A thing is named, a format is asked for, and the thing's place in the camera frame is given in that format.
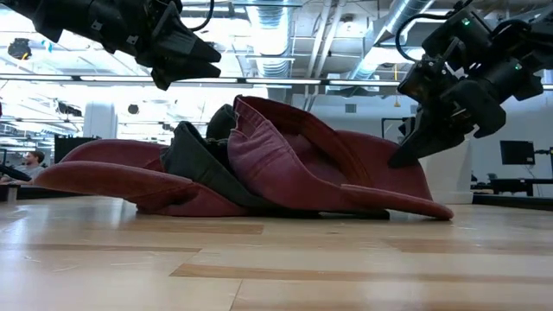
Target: red fabric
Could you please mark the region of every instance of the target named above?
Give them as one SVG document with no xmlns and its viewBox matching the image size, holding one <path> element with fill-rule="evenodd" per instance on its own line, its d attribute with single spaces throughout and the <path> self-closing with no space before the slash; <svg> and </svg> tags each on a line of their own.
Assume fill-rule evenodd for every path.
<svg viewBox="0 0 553 311">
<path fill-rule="evenodd" d="M 239 179 L 293 209 L 362 213 L 394 209 L 438 219 L 453 213 L 431 200 L 420 166 L 387 166 L 396 144 L 335 131 L 313 115 L 264 98 L 236 97 L 229 160 Z"/>
<path fill-rule="evenodd" d="M 98 140 L 79 146 L 46 168 L 35 185 L 78 194 L 104 195 L 136 203 L 142 213 L 188 217 L 244 216 L 211 189 L 165 174 L 163 146 L 126 140 Z"/>
<path fill-rule="evenodd" d="M 100 139 L 71 150 L 61 162 L 91 161 L 123 164 L 133 168 L 163 171 L 160 152 L 165 146 L 124 139 Z"/>
</svg>

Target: computer monitor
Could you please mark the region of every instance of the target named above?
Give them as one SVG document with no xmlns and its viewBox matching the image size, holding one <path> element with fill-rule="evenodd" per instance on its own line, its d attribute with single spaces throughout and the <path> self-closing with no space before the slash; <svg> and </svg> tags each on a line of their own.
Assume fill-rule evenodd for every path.
<svg viewBox="0 0 553 311">
<path fill-rule="evenodd" d="M 59 163 L 71 150 L 83 143 L 88 143 L 97 138 L 92 137 L 54 137 L 54 163 Z"/>
<path fill-rule="evenodd" d="M 524 141 L 500 141 L 503 165 L 535 165 L 534 143 Z"/>
</svg>

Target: wooden floor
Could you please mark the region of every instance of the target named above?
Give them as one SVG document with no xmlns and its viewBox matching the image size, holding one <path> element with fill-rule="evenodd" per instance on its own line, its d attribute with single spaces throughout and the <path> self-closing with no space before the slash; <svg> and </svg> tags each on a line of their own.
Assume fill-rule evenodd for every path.
<svg viewBox="0 0 553 311">
<path fill-rule="evenodd" d="M 0 205 L 0 310 L 553 310 L 553 213 L 453 222 L 175 219 L 106 198 Z"/>
</svg>

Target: man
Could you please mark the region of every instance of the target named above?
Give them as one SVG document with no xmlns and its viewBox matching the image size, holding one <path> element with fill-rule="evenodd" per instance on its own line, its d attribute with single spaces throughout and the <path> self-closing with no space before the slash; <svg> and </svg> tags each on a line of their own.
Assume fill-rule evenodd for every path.
<svg viewBox="0 0 553 311">
<path fill-rule="evenodd" d="M 0 179 L 1 185 L 32 185 L 33 180 L 38 176 L 44 167 L 41 166 L 41 163 L 44 161 L 44 153 L 41 151 L 30 151 L 25 155 L 25 163 L 18 167 L 15 167 L 16 170 L 27 174 L 32 179 L 30 181 L 17 181 L 9 176 L 4 176 Z"/>
</svg>

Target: robotic hand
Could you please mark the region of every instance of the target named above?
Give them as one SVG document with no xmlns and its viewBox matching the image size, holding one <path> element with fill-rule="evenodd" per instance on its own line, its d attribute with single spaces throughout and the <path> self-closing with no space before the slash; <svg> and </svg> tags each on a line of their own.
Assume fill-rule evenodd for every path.
<svg viewBox="0 0 553 311">
<path fill-rule="evenodd" d="M 181 0 L 0 0 L 33 21 L 37 32 L 57 42 L 64 29 L 100 42 L 110 53 L 120 50 L 151 67 L 156 86 L 167 90 L 180 79 L 217 78 L 211 63 L 221 54 L 198 38 L 213 14 L 188 29 L 181 22 Z"/>
<path fill-rule="evenodd" d="M 397 89 L 419 106 L 399 128 L 405 139 L 388 162 L 392 168 L 461 144 L 475 126 L 474 137 L 489 136 L 505 125 L 500 105 L 510 96 L 543 93 L 534 73 L 553 67 L 553 4 L 530 23 L 507 20 L 491 29 L 471 2 L 458 2 L 445 16 L 413 16 L 397 32 L 397 50 L 413 60 L 399 45 L 401 30 L 417 18 L 446 20 L 424 40 L 426 54 L 413 60 Z"/>
</svg>

